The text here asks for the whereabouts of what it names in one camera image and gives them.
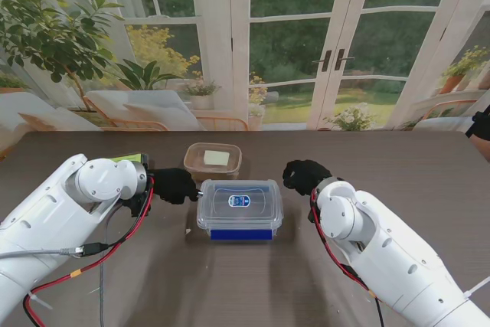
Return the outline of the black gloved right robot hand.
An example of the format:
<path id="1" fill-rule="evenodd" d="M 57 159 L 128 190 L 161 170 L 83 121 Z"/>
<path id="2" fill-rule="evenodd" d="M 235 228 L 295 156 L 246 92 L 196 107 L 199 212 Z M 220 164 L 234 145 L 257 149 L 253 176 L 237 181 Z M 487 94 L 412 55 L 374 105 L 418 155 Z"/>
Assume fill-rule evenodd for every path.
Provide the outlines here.
<path id="1" fill-rule="evenodd" d="M 283 170 L 283 185 L 300 195 L 310 195 L 321 181 L 331 177 L 331 172 L 317 162 L 293 160 Z"/>

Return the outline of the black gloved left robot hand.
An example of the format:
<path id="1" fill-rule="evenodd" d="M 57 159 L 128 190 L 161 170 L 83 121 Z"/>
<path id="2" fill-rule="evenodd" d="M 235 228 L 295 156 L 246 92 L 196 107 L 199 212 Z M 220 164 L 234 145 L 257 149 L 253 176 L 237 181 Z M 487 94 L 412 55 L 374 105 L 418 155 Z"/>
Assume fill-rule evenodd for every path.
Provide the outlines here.
<path id="1" fill-rule="evenodd" d="M 170 204 L 183 204 L 185 199 L 197 201 L 199 190 L 191 174 L 182 168 L 150 169 L 153 178 L 153 193 Z"/>

